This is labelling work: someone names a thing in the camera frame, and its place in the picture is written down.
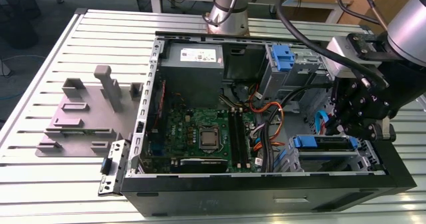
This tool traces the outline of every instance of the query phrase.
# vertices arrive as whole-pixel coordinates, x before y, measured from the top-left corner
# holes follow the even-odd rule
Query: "gray plastic block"
[[[64,103],[60,107],[64,111],[88,111],[89,106],[86,103]]]
[[[110,148],[110,143],[108,141],[94,141],[92,142],[92,150],[93,152],[108,152],[109,151],[109,148]]]
[[[85,89],[85,85],[78,78],[68,78],[61,89],[68,98],[81,98],[78,90]]]
[[[56,118],[53,126],[80,128],[84,126],[84,122],[81,118]]]
[[[40,142],[36,148],[43,152],[60,152],[63,149],[61,145],[53,140]]]
[[[132,100],[134,100],[134,101],[141,100],[142,90],[144,90],[142,83],[130,83],[129,93],[130,93]]]
[[[108,65],[98,65],[94,69],[94,78],[97,78],[101,82],[101,86],[104,87],[104,95],[106,95],[110,106],[114,112],[122,111],[122,105],[120,102],[121,94],[120,94],[120,86],[118,82],[112,80],[110,73],[112,68]]]
[[[132,136],[140,102],[134,95],[130,95],[134,93],[130,92],[132,87],[120,88],[118,83],[110,80],[108,68],[98,72],[101,79],[110,83],[110,93],[121,97],[117,98],[121,112],[114,112],[110,99],[102,96],[101,90],[105,90],[105,87],[84,86],[78,79],[68,79],[64,86],[73,89],[64,90],[68,95],[64,95],[49,127],[44,131],[45,137],[36,151],[39,157],[102,157],[105,153],[97,144],[112,143]]]

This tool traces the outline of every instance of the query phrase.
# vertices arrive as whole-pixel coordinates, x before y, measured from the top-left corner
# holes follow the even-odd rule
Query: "label on power supply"
[[[184,48],[180,60],[189,62],[216,62],[216,49]]]

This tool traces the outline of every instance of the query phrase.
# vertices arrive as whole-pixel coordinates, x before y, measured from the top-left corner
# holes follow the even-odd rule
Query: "metal bracket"
[[[122,196],[120,193],[121,184],[128,163],[130,143],[122,139],[112,143],[108,157],[104,159],[101,170],[102,173],[97,195]]]

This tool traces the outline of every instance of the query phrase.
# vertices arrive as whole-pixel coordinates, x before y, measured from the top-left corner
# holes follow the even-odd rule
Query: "floor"
[[[19,50],[11,48],[9,44],[0,39],[0,57],[3,60],[20,55],[48,56],[56,40],[69,22],[76,8],[85,7],[92,9],[121,10],[150,12],[149,0],[64,0],[57,4],[56,0],[36,0],[41,10],[41,16],[32,20],[33,28],[39,35],[39,43],[29,49]],[[212,9],[210,2],[185,1],[176,3],[172,8],[170,1],[164,0],[164,12],[201,14]],[[249,7],[250,17],[270,18],[269,7],[266,5],[253,5]],[[36,56],[20,56],[4,61],[13,75],[9,78],[0,76],[0,127],[8,119],[11,112],[20,100],[20,94],[25,91],[32,78],[44,62],[44,59]]]

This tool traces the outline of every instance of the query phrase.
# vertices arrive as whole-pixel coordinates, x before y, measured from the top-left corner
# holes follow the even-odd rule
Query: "open computer tower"
[[[334,212],[415,187],[391,142],[318,132],[329,89],[283,107],[285,145],[261,171],[265,117],[248,106],[330,82],[327,69],[294,40],[157,32],[132,140],[112,144],[98,194],[124,195],[144,216],[189,216]]]

